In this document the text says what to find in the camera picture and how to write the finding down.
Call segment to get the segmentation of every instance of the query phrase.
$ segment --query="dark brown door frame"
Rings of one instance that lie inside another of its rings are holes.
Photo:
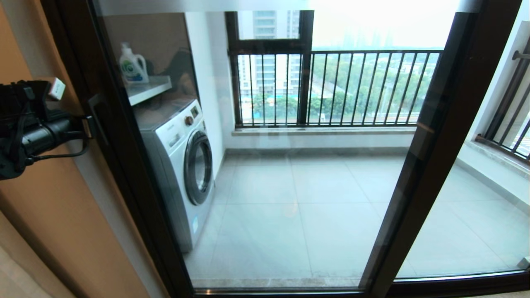
[[[259,290],[269,292],[259,294],[266,297],[300,294],[310,297],[384,297],[386,294],[440,297],[530,288],[526,271],[467,279],[394,282],[482,102],[520,0],[484,1],[477,14],[455,19],[455,24],[459,25],[452,29],[448,53],[443,54],[447,63],[436,71],[426,96],[418,132],[363,276],[362,285],[366,289],[363,293],[327,288],[213,289],[208,293],[194,290],[174,231],[168,224],[132,109],[106,50],[104,27],[98,24],[92,2],[41,2],[83,109],[99,119],[103,133],[98,137],[98,144],[172,297],[235,298],[252,296]],[[94,97],[100,100],[89,100]]]

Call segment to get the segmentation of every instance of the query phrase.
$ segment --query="glass door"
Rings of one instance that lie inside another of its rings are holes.
[[[42,2],[79,97],[102,98],[86,108],[171,295],[384,297],[396,276],[497,273],[528,254],[518,201],[458,154],[519,2]],[[209,145],[168,168],[137,116],[179,142],[194,113]],[[492,216],[517,250],[492,249]]]

